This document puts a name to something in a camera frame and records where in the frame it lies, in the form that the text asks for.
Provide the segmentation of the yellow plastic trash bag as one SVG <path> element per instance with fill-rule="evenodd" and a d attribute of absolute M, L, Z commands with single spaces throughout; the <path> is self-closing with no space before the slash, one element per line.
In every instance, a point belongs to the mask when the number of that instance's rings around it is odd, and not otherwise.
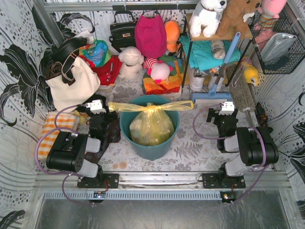
<path fill-rule="evenodd" d="M 162 144 L 174 134 L 173 122 L 166 111 L 187 111 L 194 107 L 191 100 L 146 106 L 109 102 L 108 106 L 110 111 L 139 113 L 129 128 L 132 141 L 142 146 Z"/>

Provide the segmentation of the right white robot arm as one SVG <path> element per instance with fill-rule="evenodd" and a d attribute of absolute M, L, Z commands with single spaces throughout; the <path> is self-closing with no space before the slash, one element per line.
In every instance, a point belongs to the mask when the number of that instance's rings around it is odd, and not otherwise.
<path fill-rule="evenodd" d="M 203 187 L 245 188 L 244 173 L 260 171 L 279 159 L 279 151 L 266 127 L 238 127 L 237 109 L 230 114 L 209 108 L 207 122 L 214 119 L 219 137 L 217 148 L 221 153 L 237 153 L 229 162 L 221 164 L 216 173 L 202 175 Z"/>

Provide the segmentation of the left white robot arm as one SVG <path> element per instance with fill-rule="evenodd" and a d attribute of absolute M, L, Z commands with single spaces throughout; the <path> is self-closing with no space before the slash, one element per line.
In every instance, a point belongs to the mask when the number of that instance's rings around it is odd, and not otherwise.
<path fill-rule="evenodd" d="M 110 112 L 101 100 L 78 105 L 77 110 L 90 117 L 89 132 L 60 131 L 47 155 L 46 166 L 76 174 L 78 188 L 115 189 L 119 175 L 104 173 L 98 162 L 109 144 L 121 139 L 118 115 Z"/>

